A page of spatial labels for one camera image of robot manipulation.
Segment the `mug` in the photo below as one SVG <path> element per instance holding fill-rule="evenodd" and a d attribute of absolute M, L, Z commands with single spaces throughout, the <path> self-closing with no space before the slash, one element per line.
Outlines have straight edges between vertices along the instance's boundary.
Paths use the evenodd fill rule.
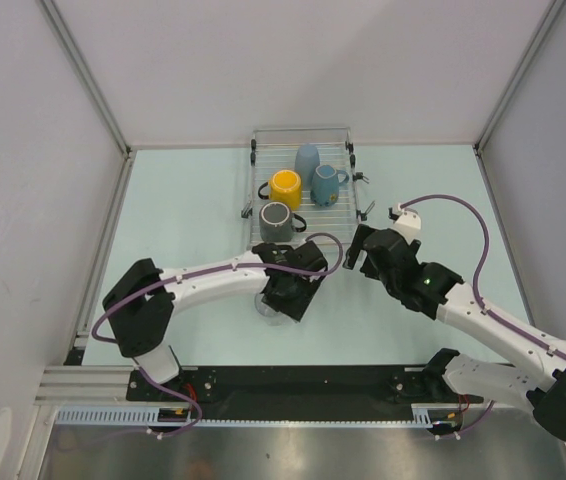
<path fill-rule="evenodd" d="M 339 181 L 339 175 L 345 175 L 345 178 Z M 331 165 L 316 167 L 312 177 L 310 198 L 319 207 L 334 205 L 339 199 L 339 187 L 349 180 L 350 176 L 345 170 L 336 170 Z"/>
<path fill-rule="evenodd" d="M 320 164 L 319 151 L 314 145 L 306 143 L 298 149 L 294 161 L 294 171 L 301 177 L 302 188 L 309 190 L 312 187 L 314 171 Z"/>
<path fill-rule="evenodd" d="M 263 195 L 261 190 L 270 185 L 271 193 Z M 301 206 L 301 177 L 292 170 L 280 170 L 272 175 L 269 182 L 259 187 L 258 196 L 262 200 L 282 202 L 296 210 Z"/>
<path fill-rule="evenodd" d="M 301 222 L 302 226 L 295 227 L 295 219 Z M 286 204 L 270 202 L 261 207 L 259 229 L 264 242 L 289 242 L 294 233 L 307 229 L 307 222 L 300 215 L 293 214 Z"/>

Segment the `dish rack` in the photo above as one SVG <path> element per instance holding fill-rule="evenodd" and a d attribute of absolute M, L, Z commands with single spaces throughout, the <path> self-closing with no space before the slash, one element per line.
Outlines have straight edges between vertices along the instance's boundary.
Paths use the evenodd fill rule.
<path fill-rule="evenodd" d="M 322 165 L 345 170 L 350 175 L 350 181 L 341 187 L 339 199 L 331 207 L 314 205 L 309 189 L 304 188 L 301 206 L 295 213 L 307 221 L 307 230 L 295 234 L 292 241 L 286 243 L 296 246 L 312 233 L 326 232 L 338 238 L 343 245 L 349 245 L 359 223 L 367 220 L 367 214 L 374 208 L 372 202 L 363 212 L 359 205 L 357 183 L 369 183 L 369 180 L 362 172 L 355 172 L 356 156 L 349 128 L 256 129 L 251 142 L 248 201 L 241 211 L 241 217 L 249 219 L 248 249 L 263 242 L 258 215 L 269 200 L 258 197 L 259 186 L 279 170 L 294 170 L 296 152 L 306 143 L 316 146 Z M 333 245 L 327 237 L 317 237 L 314 241 L 317 245 Z"/>

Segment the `white tabletop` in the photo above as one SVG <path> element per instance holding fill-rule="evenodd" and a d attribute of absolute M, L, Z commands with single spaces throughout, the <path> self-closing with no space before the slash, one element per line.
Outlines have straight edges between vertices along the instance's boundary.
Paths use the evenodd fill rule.
<path fill-rule="evenodd" d="M 376 200 L 368 224 L 390 225 L 387 207 L 430 193 L 458 195 L 475 205 L 490 228 L 491 250 L 481 280 L 487 298 L 527 320 L 523 302 L 472 148 L 356 147 L 363 208 Z M 245 251 L 240 218 L 248 189 L 249 150 L 144 150 L 136 155 L 99 301 L 136 260 L 161 268 L 202 265 Z M 430 201 L 419 260 L 442 263 L 470 280 L 482 249 L 474 217 L 460 205 Z M 333 261 L 335 255 L 327 255 Z M 183 365 L 423 364 L 440 348 L 502 361 L 467 335 L 407 311 L 380 282 L 340 270 L 327 278 L 300 323 L 270 326 L 252 296 L 237 296 L 172 318 L 166 340 Z M 94 317 L 102 313 L 99 307 Z M 111 334 L 106 324 L 103 334 Z M 126 365 L 113 345 L 88 341 L 84 365 Z"/>

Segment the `gray wall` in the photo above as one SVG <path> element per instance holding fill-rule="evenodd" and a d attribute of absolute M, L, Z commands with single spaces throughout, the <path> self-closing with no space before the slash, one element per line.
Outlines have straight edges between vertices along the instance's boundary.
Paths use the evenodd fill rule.
<path fill-rule="evenodd" d="M 44 366 L 64 355 L 120 164 L 35 1 L 0 1 L 0 408 L 14 414 L 5 471 Z"/>
<path fill-rule="evenodd" d="M 533 317 L 566 338 L 566 8 L 484 160 Z"/>

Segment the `blue mug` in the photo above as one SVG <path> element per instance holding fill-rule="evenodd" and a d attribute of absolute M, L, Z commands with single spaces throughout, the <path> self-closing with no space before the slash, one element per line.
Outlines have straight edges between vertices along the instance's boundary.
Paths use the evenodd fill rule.
<path fill-rule="evenodd" d="M 339 175 L 345 175 L 339 181 Z M 339 199 L 339 188 L 350 180 L 345 170 L 336 170 L 331 165 L 321 165 L 314 170 L 310 198 L 319 207 L 334 205 Z"/>
<path fill-rule="evenodd" d="M 314 171 L 320 164 L 319 150 L 314 145 L 306 143 L 298 149 L 294 171 L 301 177 L 301 188 L 309 190 L 312 187 Z"/>

